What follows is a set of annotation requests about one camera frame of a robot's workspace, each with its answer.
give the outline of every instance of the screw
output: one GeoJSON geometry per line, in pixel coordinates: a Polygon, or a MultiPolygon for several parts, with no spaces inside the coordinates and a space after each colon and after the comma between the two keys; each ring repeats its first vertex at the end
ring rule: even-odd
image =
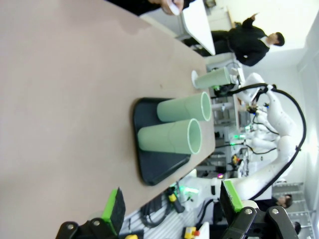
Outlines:
{"type": "Polygon", "coordinates": [[[98,220],[93,222],[93,225],[98,226],[100,224],[100,222],[98,220]]]}
{"type": "Polygon", "coordinates": [[[74,228],[74,226],[73,226],[72,224],[69,224],[69,225],[68,225],[68,229],[69,229],[69,230],[72,230],[73,228],[74,228]]]}
{"type": "Polygon", "coordinates": [[[248,209],[246,209],[246,210],[245,210],[245,213],[246,213],[246,214],[252,214],[252,213],[253,213],[253,211],[252,211],[251,209],[249,209],[249,208],[248,208],[248,209]]]}
{"type": "Polygon", "coordinates": [[[273,209],[271,212],[272,212],[273,214],[278,214],[278,213],[279,213],[279,211],[278,211],[277,209],[273,209]]]}

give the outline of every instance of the hand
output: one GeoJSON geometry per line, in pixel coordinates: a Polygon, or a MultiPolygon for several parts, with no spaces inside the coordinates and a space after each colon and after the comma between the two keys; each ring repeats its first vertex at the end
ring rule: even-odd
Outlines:
{"type": "Polygon", "coordinates": [[[174,2],[172,0],[148,0],[148,1],[153,4],[160,4],[163,11],[168,15],[174,15],[174,13],[172,13],[171,10],[169,9],[169,5],[172,3],[177,6],[177,8],[179,9],[179,13],[181,13],[184,8],[184,0],[174,0],[174,2]]]}
{"type": "Polygon", "coordinates": [[[257,15],[258,13],[255,13],[254,15],[252,15],[250,18],[254,21],[256,18],[256,15],[257,15]]]}

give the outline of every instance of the black tray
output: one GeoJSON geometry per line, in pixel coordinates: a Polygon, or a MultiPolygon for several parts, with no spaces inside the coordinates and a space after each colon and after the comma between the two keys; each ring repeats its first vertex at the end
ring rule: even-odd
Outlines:
{"type": "Polygon", "coordinates": [[[162,124],[157,116],[157,105],[170,99],[141,98],[133,112],[135,146],[142,180],[156,185],[189,161],[190,154],[143,151],[139,148],[137,134],[142,127],[162,124]]]}

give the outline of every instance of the green cup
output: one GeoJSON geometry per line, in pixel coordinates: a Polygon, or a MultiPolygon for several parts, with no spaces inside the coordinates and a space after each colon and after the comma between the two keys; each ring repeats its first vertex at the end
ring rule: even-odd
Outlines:
{"type": "Polygon", "coordinates": [[[197,119],[211,119],[211,100],[206,92],[185,98],[163,101],[157,107],[158,118],[162,122],[197,119]]]}
{"type": "Polygon", "coordinates": [[[191,80],[196,89],[230,84],[230,76],[226,67],[212,70],[203,76],[198,76],[196,71],[192,71],[191,80]]]}
{"type": "Polygon", "coordinates": [[[197,154],[201,138],[196,119],[143,127],[138,132],[139,147],[144,151],[197,154]]]}

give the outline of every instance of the table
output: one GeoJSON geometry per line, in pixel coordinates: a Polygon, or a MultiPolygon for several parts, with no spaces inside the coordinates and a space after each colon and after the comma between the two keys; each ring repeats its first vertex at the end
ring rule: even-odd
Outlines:
{"type": "Polygon", "coordinates": [[[187,33],[196,39],[210,54],[215,55],[215,47],[203,0],[191,2],[189,7],[183,10],[181,16],[187,33]]]}
{"type": "Polygon", "coordinates": [[[104,1],[4,0],[0,20],[1,238],[53,238],[118,186],[129,214],[214,150],[213,121],[201,122],[201,152],[141,182],[133,104],[199,92],[190,75],[204,59],[187,46],[104,1]]]}

